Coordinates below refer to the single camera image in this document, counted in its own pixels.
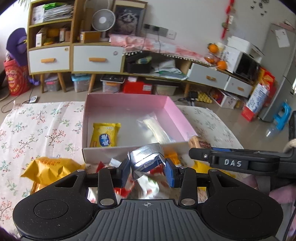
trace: crosshair mark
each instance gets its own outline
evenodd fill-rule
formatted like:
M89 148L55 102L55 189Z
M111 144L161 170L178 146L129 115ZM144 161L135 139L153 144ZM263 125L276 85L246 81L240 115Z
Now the crosshair mark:
M153 204L150 203L150 202L146 202L146 203L144 203L144 204L142 204L142 205L144 205L145 207L150 207L150 206L153 205Z

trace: blue stool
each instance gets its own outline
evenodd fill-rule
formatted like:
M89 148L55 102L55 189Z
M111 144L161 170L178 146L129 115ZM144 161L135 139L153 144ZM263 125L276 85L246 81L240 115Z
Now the blue stool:
M284 113L282 116L280 116L279 113L277 113L274 117L275 121L277 122L276 128L280 131L283 130L283 128L285 127L285 124L288 122L292 112L292 108L286 102L284 102L282 105L282 110L284 110Z

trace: red bag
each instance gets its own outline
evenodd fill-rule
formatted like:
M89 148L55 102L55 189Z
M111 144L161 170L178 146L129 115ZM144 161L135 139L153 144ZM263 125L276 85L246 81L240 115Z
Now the red bag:
M28 66L19 66L15 59L4 62L5 73L11 95L18 96L30 89Z

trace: metal screw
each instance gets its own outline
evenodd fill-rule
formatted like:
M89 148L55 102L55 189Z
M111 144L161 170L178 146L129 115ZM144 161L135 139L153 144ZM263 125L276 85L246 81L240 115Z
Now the metal screw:
M114 200L111 198L104 198L100 201L100 204L104 205L104 206L110 206L114 203Z
M181 203L185 206L192 206L195 204L195 201L191 198L185 198L181 200Z

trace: pink cloth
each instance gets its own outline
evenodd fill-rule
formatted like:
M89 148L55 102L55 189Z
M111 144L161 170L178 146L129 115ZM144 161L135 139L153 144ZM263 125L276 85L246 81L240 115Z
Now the pink cloth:
M110 39L112 46L124 47L125 52L144 50L155 53L176 55L207 63L201 54L190 51L183 46L165 43L162 41L158 42L155 39L120 34L112 34L110 35Z
M253 188L258 188L255 176L251 175L243 179L243 183L249 185ZM296 200L296 185L290 184L285 187L278 188L269 193L269 196L276 200L279 204L292 203L294 204ZM296 230L296 217L294 218L292 225L290 227L288 236L292 236Z

